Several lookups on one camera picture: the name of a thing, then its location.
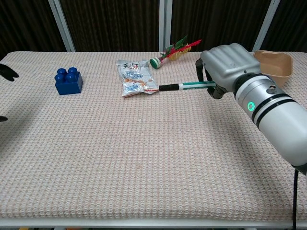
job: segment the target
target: white metal frame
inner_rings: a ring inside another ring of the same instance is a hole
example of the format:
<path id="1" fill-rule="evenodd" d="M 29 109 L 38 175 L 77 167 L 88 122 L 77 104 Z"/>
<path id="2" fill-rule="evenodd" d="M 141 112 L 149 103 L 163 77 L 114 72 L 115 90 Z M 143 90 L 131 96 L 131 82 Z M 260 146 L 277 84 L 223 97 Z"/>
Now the white metal frame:
<path id="1" fill-rule="evenodd" d="M 160 0 L 159 4 L 159 52 L 165 48 L 165 0 Z"/>
<path id="2" fill-rule="evenodd" d="M 165 47 L 171 43 L 172 8 L 173 0 L 165 0 Z"/>
<path id="3" fill-rule="evenodd" d="M 67 52 L 75 52 L 69 28 L 59 0 L 48 0 Z"/>
<path id="4" fill-rule="evenodd" d="M 275 15 L 275 12 L 277 10 L 277 7 L 279 5 L 280 0 L 271 0 L 271 3 L 269 5 L 267 14 L 265 15 L 265 18 L 263 20 L 261 29 L 259 31 L 258 37 L 256 39 L 256 42 L 253 47 L 253 52 L 256 50 L 259 50 L 261 48 L 261 45 L 263 43 L 263 40 L 265 38 L 265 35 L 267 34 L 267 31 L 271 25 L 271 22 L 273 20 L 273 17 Z"/>
<path id="5" fill-rule="evenodd" d="M 235 221 L 216 219 L 88 219 L 88 218 L 0 218 L 0 227 L 16 228 L 291 228 L 291 221 Z M 298 221 L 297 228 L 307 228 L 307 220 Z"/>

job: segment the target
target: green marker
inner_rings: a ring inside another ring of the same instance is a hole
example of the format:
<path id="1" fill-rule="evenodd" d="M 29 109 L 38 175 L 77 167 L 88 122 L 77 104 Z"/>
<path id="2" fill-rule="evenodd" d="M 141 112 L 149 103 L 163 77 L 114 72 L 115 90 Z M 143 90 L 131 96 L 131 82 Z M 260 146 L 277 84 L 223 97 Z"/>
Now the green marker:
<path id="1" fill-rule="evenodd" d="M 196 81 L 170 85 L 160 85 L 159 91 L 195 90 L 215 87 L 214 81 Z"/>

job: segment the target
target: brown curtain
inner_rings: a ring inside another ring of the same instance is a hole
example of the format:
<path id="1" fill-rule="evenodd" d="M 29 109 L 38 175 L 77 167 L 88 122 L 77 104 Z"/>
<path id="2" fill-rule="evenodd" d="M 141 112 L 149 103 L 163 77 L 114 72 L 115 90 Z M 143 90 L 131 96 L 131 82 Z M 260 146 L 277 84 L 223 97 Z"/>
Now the brown curtain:
<path id="1" fill-rule="evenodd" d="M 0 60 L 12 51 L 66 51 L 48 0 L 0 0 Z"/>
<path id="2" fill-rule="evenodd" d="M 240 43 L 252 50 L 270 0 L 173 0 L 171 43 L 202 39 L 194 51 Z"/>
<path id="3" fill-rule="evenodd" d="M 281 0 L 261 49 L 307 52 L 306 0 Z"/>
<path id="4" fill-rule="evenodd" d="M 76 51 L 158 51 L 159 0 L 61 0 Z"/>

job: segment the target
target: tan bowl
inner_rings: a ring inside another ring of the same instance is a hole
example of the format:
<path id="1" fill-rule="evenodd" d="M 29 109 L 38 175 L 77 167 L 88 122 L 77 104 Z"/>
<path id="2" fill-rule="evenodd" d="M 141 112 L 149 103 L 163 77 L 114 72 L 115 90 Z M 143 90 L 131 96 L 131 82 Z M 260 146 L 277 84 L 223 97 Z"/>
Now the tan bowl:
<path id="1" fill-rule="evenodd" d="M 260 62 L 261 72 L 272 77 L 279 88 L 292 75 L 292 57 L 287 54 L 257 50 L 254 57 Z"/>

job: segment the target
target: black cable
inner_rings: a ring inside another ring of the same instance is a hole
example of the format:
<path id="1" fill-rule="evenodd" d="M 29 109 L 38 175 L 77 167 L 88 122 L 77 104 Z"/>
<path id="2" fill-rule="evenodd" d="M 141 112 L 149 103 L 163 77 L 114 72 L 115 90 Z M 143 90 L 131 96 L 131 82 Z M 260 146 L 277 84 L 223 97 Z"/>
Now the black cable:
<path id="1" fill-rule="evenodd" d="M 293 182 L 293 230 L 296 230 L 296 203 L 297 203 L 297 179 L 298 179 L 298 170 L 294 172 L 294 182 Z"/>

